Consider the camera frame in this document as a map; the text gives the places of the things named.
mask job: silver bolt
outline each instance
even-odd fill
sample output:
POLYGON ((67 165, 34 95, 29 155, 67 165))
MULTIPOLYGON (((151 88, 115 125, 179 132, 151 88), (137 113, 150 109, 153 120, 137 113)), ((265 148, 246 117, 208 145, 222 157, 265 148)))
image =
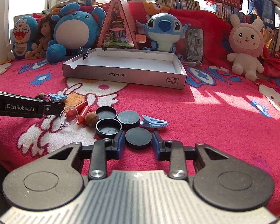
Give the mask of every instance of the silver bolt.
POLYGON ((94 177, 94 178, 100 178, 104 175, 104 172, 102 170, 92 170, 90 172, 90 176, 94 177))
POLYGON ((186 176, 186 173, 184 172, 184 170, 174 170, 174 171, 171 171, 170 174, 175 178, 181 178, 181 177, 186 176))

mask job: white box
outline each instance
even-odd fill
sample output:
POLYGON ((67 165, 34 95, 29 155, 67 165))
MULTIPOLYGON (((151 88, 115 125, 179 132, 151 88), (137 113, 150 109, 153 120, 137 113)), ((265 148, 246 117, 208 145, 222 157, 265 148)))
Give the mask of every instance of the white box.
POLYGON ((187 73, 173 53, 96 48, 88 58, 76 56, 62 64, 64 77, 136 83, 183 89, 187 73))

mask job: blue nose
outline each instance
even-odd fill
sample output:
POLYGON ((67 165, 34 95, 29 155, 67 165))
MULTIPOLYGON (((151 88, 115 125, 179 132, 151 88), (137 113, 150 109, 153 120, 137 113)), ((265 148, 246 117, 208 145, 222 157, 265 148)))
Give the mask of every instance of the blue nose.
POLYGON ((163 32, 167 32, 171 29, 171 22, 169 22, 169 21, 159 21, 158 27, 163 32))

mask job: plush toy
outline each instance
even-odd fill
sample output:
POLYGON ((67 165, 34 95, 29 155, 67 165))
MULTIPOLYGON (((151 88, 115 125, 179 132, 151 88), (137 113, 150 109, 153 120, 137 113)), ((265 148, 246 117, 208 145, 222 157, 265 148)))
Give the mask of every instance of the plush toy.
POLYGON ((22 17, 16 22, 13 28, 13 40, 15 43, 7 46, 9 50, 7 58, 9 60, 27 59, 28 54, 37 48, 37 44, 33 43, 36 28, 37 21, 31 16, 22 17))
POLYGON ((78 3, 70 3, 60 10, 61 18, 53 15, 57 21, 54 29, 54 40, 49 41, 46 51, 48 62, 55 63, 65 60, 66 50, 81 54, 94 44, 100 35, 106 13, 101 7, 95 7, 92 14, 80 11, 78 3))
POLYGON ((175 53, 174 43, 184 38, 188 24, 184 26, 169 13, 158 13, 150 18, 146 24, 136 21, 138 27, 144 29, 145 35, 152 40, 151 47, 146 50, 157 50, 175 53))
POLYGON ((232 72, 256 81, 256 71, 259 73, 264 71, 257 59, 263 50, 263 37, 260 33, 263 21, 256 19, 252 25, 241 24, 236 14, 230 15, 230 21, 233 29, 229 35, 229 43, 234 53, 228 54, 227 60, 233 62, 232 72))

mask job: pink rabbit plush toy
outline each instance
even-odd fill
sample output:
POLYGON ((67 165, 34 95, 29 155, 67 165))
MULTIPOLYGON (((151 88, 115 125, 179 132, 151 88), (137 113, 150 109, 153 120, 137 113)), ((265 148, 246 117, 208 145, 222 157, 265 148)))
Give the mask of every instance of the pink rabbit plush toy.
POLYGON ((233 29, 229 35, 229 43, 234 51, 227 55, 227 60, 233 62, 232 72, 243 75, 246 79, 255 81, 256 71, 263 73, 264 69, 257 57, 263 50, 263 37, 260 33, 263 21, 256 19, 253 24, 241 24, 236 14, 230 15, 233 29))

